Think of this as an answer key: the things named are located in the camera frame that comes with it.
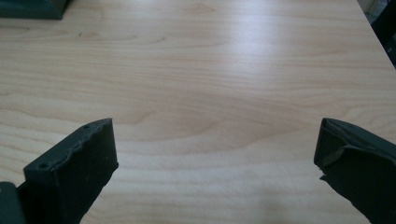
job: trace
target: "wooden table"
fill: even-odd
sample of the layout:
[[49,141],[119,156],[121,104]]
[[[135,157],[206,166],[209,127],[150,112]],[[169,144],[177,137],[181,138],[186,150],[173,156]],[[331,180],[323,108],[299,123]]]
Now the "wooden table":
[[396,142],[396,74],[355,0],[75,0],[0,20],[0,181],[114,119],[82,223],[368,223],[313,157],[323,117]]

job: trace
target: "black plastic base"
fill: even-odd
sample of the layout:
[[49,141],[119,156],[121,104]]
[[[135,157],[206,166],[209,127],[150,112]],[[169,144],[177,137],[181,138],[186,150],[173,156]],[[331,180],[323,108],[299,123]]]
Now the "black plastic base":
[[0,0],[0,17],[60,20],[66,0]]

